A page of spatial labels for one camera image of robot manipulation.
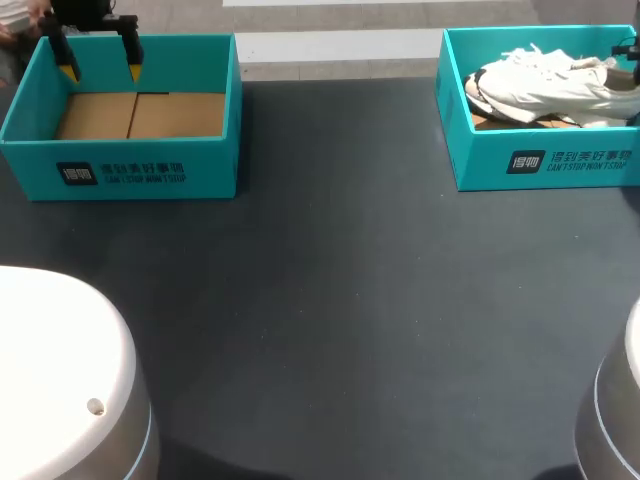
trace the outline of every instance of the cardboard box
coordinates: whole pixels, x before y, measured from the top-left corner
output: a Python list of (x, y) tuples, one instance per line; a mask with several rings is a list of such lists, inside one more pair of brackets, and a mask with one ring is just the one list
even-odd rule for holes
[[(640, 185), (640, 127), (478, 128), (462, 85), (502, 52), (530, 43), (543, 52), (561, 48), (574, 58), (604, 59), (629, 38), (635, 31), (624, 25), (445, 30), (436, 100), (458, 190)], [(633, 70), (631, 62), (618, 61)]]
[(41, 39), (0, 131), (30, 200), (235, 195), (242, 83), (233, 35), (142, 35), (137, 83), (119, 36), (68, 40), (80, 82)]
[(471, 113), (471, 122), (476, 130), (514, 130), (523, 128), (579, 128), (575, 124), (563, 122), (562, 120), (549, 118), (540, 119), (530, 124), (510, 123), (503, 120), (496, 120), (477, 113)]

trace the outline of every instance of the white stripe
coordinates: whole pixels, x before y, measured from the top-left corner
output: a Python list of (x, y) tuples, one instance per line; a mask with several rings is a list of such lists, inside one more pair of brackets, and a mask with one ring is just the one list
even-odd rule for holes
[(153, 418), (153, 410), (151, 410), (151, 403), (149, 403), (149, 423), (147, 424), (147, 434), (144, 437), (144, 442), (142, 442), (142, 448), (140, 449), (140, 453), (138, 454), (138, 458), (133, 462), (133, 466), (127, 476), (124, 477), (124, 480), (130, 480), (131, 476), (136, 472), (136, 468), (138, 468), (138, 464), (142, 459), (142, 455), (144, 455), (144, 451), (147, 449), (147, 443), (149, 442), (149, 435), (151, 434), (151, 419)]
[(437, 58), (442, 28), (236, 33), (240, 63)]
[[(223, 7), (272, 7), (279, 5), (362, 5), (370, 3), (455, 3), (493, 0), (222, 0)], [(522, 0), (503, 0), (519, 2)]]
[(600, 405), (598, 404), (598, 380), (600, 378), (600, 369), (602, 368), (602, 363), (600, 364), (600, 366), (598, 367), (598, 372), (596, 373), (596, 379), (593, 382), (593, 402), (595, 404), (596, 407), (596, 416), (598, 417), (598, 423), (600, 424), (600, 430), (602, 430), (602, 434), (604, 435), (605, 440), (607, 441), (607, 443), (609, 444), (609, 448), (611, 448), (611, 451), (614, 453), (614, 455), (618, 458), (618, 461), (624, 465), (624, 467), (627, 469), (627, 471), (633, 475), (633, 477), (636, 480), (640, 480), (640, 475), (638, 475), (638, 472), (636, 472), (633, 467), (631, 465), (629, 465), (629, 462), (627, 462), (627, 460), (622, 456), (622, 454), (620, 453), (620, 451), (616, 448), (616, 446), (613, 444), (613, 440), (611, 439), (611, 437), (609, 436), (609, 433), (607, 432), (606, 427), (604, 426), (604, 422), (602, 421), (602, 415), (600, 415)]

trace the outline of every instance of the gray floor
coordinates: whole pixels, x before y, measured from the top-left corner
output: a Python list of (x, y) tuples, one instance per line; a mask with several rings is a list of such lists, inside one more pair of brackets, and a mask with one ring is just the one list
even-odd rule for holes
[(126, 318), (161, 480), (579, 478), (548, 471), (638, 297), (640, 195), (458, 194), (432, 89), (248, 82), (230, 202), (30, 204), (0, 163), (0, 264)]
[[(443, 0), (223, 7), (222, 0), (118, 0), (115, 12), (137, 14), (140, 31), (147, 33), (292, 32), (633, 23), (636, 5), (637, 0)], [(243, 64), (242, 73), (245, 80), (324, 80), (431, 76), (436, 68), (435, 58), (389, 59)]]

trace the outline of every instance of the printed logo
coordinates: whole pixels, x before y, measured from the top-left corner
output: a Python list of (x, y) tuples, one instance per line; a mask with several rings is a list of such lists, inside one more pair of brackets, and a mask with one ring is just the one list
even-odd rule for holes
[(507, 173), (537, 173), (544, 159), (544, 150), (518, 150), (511, 155)]
[(96, 176), (87, 162), (60, 162), (56, 164), (62, 180), (69, 186), (97, 185)]

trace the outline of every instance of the small hole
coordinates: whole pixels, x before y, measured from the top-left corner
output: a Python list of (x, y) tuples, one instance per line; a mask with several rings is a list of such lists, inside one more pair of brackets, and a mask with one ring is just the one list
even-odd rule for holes
[(97, 398), (92, 398), (87, 402), (87, 408), (97, 417), (104, 415), (104, 404)]

